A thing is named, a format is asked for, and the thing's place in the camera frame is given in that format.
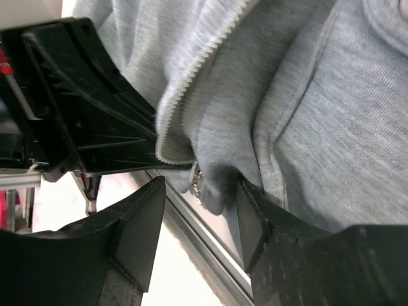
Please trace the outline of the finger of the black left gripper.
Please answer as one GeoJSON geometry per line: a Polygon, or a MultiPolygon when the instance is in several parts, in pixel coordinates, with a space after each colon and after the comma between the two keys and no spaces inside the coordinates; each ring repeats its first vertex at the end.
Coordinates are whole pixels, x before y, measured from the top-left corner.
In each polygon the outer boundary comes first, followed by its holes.
{"type": "Polygon", "coordinates": [[[168,164],[156,157],[155,138],[117,138],[95,136],[83,145],[67,143],[62,156],[43,172],[49,182],[65,173],[77,171],[93,175],[127,173],[143,170],[187,170],[191,164],[168,164]]]}
{"type": "Polygon", "coordinates": [[[155,140],[155,110],[121,75],[89,18],[64,18],[1,31],[1,46],[33,110],[74,140],[155,140]]]}

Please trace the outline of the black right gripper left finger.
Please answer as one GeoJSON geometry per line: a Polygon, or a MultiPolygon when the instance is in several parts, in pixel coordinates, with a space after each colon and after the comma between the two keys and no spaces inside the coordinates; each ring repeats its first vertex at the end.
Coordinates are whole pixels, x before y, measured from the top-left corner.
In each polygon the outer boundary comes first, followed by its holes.
{"type": "Polygon", "coordinates": [[[164,178],[156,177],[57,231],[2,231],[1,304],[141,304],[149,290],[165,200],[164,178]]]}

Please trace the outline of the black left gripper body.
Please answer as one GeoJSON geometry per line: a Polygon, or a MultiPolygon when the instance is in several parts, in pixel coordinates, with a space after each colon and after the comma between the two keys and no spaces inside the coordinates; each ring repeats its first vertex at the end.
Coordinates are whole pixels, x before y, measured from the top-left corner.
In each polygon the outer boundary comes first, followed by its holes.
{"type": "Polygon", "coordinates": [[[1,35],[1,167],[28,169],[41,157],[41,80],[20,34],[1,35]]]}

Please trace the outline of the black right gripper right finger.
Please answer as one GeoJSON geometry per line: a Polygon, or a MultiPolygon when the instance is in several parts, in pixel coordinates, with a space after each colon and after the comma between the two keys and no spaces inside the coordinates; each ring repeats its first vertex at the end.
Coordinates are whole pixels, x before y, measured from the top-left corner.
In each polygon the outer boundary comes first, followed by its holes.
{"type": "Polygon", "coordinates": [[[407,227],[330,233],[237,184],[244,270],[256,305],[406,305],[407,227]]]}

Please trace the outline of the silver zipper pull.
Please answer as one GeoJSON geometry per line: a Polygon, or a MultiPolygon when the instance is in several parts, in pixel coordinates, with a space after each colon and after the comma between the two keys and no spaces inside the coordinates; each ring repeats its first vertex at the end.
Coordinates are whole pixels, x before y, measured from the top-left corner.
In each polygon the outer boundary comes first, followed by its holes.
{"type": "Polygon", "coordinates": [[[203,205],[202,200],[201,200],[201,189],[200,189],[203,177],[202,177],[202,171],[198,163],[194,163],[193,170],[194,170],[194,173],[191,179],[193,193],[198,203],[200,205],[203,205]]]}

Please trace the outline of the grey zip-up fleece jacket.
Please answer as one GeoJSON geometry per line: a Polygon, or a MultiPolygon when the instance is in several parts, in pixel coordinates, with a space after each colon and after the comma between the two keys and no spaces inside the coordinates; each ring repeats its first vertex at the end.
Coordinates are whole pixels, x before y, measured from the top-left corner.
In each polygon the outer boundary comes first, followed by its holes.
{"type": "Polygon", "coordinates": [[[215,215],[244,177],[329,231],[407,223],[406,1],[78,1],[215,215]]]}

